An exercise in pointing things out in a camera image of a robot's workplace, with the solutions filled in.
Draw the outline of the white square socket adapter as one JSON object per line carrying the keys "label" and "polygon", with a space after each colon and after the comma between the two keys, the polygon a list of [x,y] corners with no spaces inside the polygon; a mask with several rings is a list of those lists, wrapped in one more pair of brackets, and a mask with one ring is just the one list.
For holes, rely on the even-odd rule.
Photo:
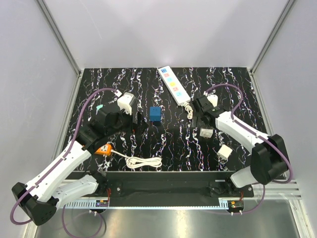
{"label": "white square socket adapter", "polygon": [[204,138],[211,138],[213,135],[213,129],[206,129],[206,128],[201,128],[200,129],[200,136]]}

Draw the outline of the blue cube socket adapter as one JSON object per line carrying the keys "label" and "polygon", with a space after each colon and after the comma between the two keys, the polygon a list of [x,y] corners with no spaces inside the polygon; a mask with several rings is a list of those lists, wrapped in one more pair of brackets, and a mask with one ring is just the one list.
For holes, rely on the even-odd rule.
{"label": "blue cube socket adapter", "polygon": [[161,108],[150,107],[149,118],[151,122],[161,121]]}

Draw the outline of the white multicolour power strip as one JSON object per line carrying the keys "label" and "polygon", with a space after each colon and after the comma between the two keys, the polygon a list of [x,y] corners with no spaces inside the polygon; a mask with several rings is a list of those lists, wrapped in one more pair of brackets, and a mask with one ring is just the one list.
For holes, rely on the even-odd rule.
{"label": "white multicolour power strip", "polygon": [[170,66],[159,68],[158,72],[178,106],[183,106],[185,103],[191,101],[191,98]]}

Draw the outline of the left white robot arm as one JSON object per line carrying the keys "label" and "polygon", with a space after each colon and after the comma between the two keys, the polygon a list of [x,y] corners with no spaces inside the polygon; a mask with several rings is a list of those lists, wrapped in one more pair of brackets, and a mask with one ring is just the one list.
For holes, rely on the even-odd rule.
{"label": "left white robot arm", "polygon": [[124,132],[144,132],[145,119],[140,111],[131,106],[116,104],[102,108],[85,126],[80,126],[64,151],[39,175],[27,183],[18,182],[12,187],[16,199],[14,207],[21,207],[30,221],[40,226],[50,220],[55,212],[69,202],[88,194],[102,196],[107,184],[98,172],[80,179],[61,183],[80,165],[90,158],[109,137]]}

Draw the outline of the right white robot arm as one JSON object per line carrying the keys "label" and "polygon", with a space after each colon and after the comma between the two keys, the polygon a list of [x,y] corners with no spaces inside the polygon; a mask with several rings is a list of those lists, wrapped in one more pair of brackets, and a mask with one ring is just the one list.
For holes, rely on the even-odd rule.
{"label": "right white robot arm", "polygon": [[193,106],[203,125],[228,134],[251,154],[250,165],[233,173],[225,184],[229,196],[237,196],[246,185],[266,185],[291,171],[286,146],[280,135],[269,136],[252,128],[223,105],[214,106],[205,95],[194,99]]}

